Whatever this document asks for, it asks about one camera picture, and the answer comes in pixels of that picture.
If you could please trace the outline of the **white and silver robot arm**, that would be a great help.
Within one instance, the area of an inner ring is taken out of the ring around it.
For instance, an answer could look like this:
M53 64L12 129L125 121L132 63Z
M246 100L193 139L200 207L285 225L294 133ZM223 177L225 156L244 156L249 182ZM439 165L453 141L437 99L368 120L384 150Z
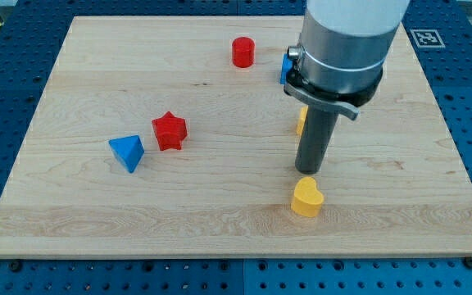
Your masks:
M288 47L284 92L319 111L355 120L381 80L409 0L308 0Z

